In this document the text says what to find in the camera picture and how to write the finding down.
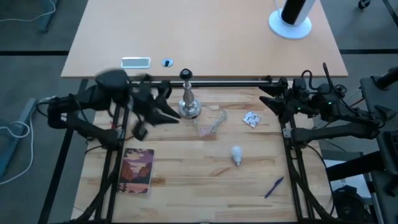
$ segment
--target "floor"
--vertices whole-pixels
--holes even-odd
[[[358,0],[322,0],[339,49],[398,49],[398,27],[390,16],[384,1],[374,0],[361,11]],[[40,1],[0,0],[0,19],[29,18],[43,13]],[[87,0],[59,1],[57,13],[47,34],[38,32],[39,21],[0,22],[0,51],[2,50],[69,50]],[[398,13],[398,1],[389,0]],[[79,80],[62,80],[60,73],[66,56],[0,56],[0,118],[14,121],[29,98],[76,93]],[[343,60],[349,77],[335,79],[348,87],[347,96],[359,87],[359,79],[383,74],[398,64],[398,54],[344,54]],[[315,80],[315,85],[322,79]],[[360,99],[356,94],[347,98],[348,104]],[[93,112],[88,113],[93,119]],[[45,118],[34,116],[34,164],[22,177],[0,185],[1,223],[37,223],[45,195],[57,161],[64,131],[50,129]],[[322,126],[319,119],[315,124]],[[355,138],[331,140],[347,151],[369,153],[377,149],[375,141]],[[339,150],[321,141],[322,149]],[[6,180],[24,170],[29,164],[30,138],[19,144],[9,164]],[[50,222],[64,222],[70,218],[78,180],[83,165],[85,141],[75,135],[55,199]]]

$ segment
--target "metal chess piece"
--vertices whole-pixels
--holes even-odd
[[[195,99],[195,96],[192,93],[192,85],[189,82],[192,78],[192,72],[189,69],[184,68],[180,72],[180,78],[185,81],[182,85],[184,88],[184,95],[178,107],[180,115],[185,119],[195,119],[201,112],[201,104],[199,100]]]

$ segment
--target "light wood desk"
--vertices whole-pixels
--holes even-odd
[[[182,93],[183,90],[174,89],[168,100],[175,110]],[[254,87],[196,88],[194,94],[203,104],[199,125],[212,124],[221,114],[219,110],[226,110],[227,120],[216,135],[206,138],[198,137],[193,121],[182,119],[180,124],[156,128],[148,125],[145,141],[126,142],[125,147],[155,150],[152,182],[145,195],[117,193],[113,221],[295,221],[280,125],[273,112],[258,100],[259,95],[266,94]],[[248,111],[255,111],[261,117],[254,129],[242,122]],[[131,115],[129,125],[134,120]],[[297,115],[295,120],[298,127],[313,125],[305,115]],[[98,112],[94,123],[109,128],[109,121],[107,112]],[[243,148],[240,167],[235,167],[230,158],[231,147],[235,145]],[[320,150],[316,141],[311,145]],[[105,150],[95,149],[86,155],[72,218],[79,216],[99,191],[105,154]],[[312,150],[304,149],[303,159],[310,190],[330,211],[331,192],[320,158]],[[278,188],[264,198],[282,176],[285,179]],[[306,214],[302,196],[300,201]]]
[[[345,77],[347,71],[320,1],[309,18],[310,35],[285,40],[269,28],[274,0],[89,0],[62,77],[93,78],[119,68],[123,57],[150,57],[150,69],[127,70],[178,77],[183,68],[194,77]],[[174,65],[162,66],[164,58]]]

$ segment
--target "pen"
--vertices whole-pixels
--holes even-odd
[[[282,182],[282,180],[284,179],[284,177],[281,177],[279,180],[277,180],[274,183],[274,186],[268,191],[268,193],[266,193],[266,196],[264,198],[267,198],[271,195],[271,193],[275,190],[276,187],[278,187],[278,185]]]

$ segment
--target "white light bulb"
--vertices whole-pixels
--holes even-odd
[[[242,148],[239,146],[233,146],[231,149],[231,155],[235,164],[240,166],[242,161]]]

